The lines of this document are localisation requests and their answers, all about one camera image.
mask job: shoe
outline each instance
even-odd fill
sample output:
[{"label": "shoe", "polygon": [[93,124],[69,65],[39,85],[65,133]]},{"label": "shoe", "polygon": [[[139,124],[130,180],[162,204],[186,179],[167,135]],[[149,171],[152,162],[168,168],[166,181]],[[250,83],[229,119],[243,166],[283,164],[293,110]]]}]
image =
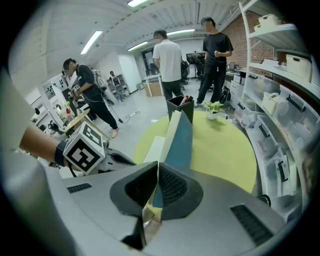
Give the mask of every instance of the shoe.
[{"label": "shoe", "polygon": [[113,138],[117,137],[118,133],[119,133],[119,128],[118,129],[113,129],[111,138],[113,139]]}]

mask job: hand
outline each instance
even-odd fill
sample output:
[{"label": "hand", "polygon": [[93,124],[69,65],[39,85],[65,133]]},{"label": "hand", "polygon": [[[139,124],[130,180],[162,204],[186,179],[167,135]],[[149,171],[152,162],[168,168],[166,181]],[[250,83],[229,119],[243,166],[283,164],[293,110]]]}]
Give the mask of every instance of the hand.
[{"label": "hand", "polygon": [[220,57],[220,51],[215,50],[215,51],[214,51],[214,56],[215,56],[216,58],[219,58],[219,57]]}]

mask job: black trash bin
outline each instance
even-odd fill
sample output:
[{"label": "black trash bin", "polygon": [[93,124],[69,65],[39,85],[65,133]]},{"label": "black trash bin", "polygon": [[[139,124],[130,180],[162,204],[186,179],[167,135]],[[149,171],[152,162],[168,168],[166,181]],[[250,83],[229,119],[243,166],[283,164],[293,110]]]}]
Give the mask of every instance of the black trash bin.
[{"label": "black trash bin", "polygon": [[195,101],[193,100],[191,102],[188,102],[188,103],[185,103],[185,104],[179,106],[183,99],[184,99],[183,96],[178,96],[175,98],[168,99],[166,101],[166,105],[168,107],[169,120],[171,120],[171,116],[174,111],[176,111],[176,110],[179,112],[184,111],[184,113],[188,117],[190,123],[192,124],[192,122],[194,120]]}]

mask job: yellow circular table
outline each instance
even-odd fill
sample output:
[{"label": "yellow circular table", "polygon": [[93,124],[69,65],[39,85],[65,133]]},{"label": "yellow circular table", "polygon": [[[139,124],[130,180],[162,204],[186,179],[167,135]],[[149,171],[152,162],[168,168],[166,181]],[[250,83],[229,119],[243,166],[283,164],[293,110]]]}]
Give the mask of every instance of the yellow circular table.
[{"label": "yellow circular table", "polygon": [[[168,127],[167,116],[151,124],[135,146],[133,161],[141,164],[155,136],[166,137]],[[222,117],[209,120],[205,112],[195,111],[192,134],[192,170],[220,177],[252,192],[256,157],[250,141],[239,129]]]}]

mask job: hair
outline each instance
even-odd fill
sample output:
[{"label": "hair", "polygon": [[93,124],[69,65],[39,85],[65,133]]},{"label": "hair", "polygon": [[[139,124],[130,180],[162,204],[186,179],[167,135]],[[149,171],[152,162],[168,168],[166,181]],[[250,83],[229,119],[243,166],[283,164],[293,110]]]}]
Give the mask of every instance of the hair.
[{"label": "hair", "polygon": [[167,31],[165,31],[165,30],[162,29],[162,28],[157,29],[156,31],[154,31],[153,37],[155,37],[155,35],[160,35],[160,36],[162,36],[164,39],[167,39],[167,38],[168,38],[168,36],[167,36]]},{"label": "hair", "polygon": [[68,70],[68,69],[69,69],[69,63],[70,63],[70,62],[77,63],[75,59],[68,58],[68,59],[65,60],[65,62],[63,63],[63,69],[64,69],[64,70]]},{"label": "hair", "polygon": [[216,27],[216,23],[215,23],[214,19],[211,18],[211,17],[204,17],[204,18],[201,20],[201,22],[200,22],[201,25],[203,25],[204,22],[212,22],[212,25],[213,25],[214,27]]}]

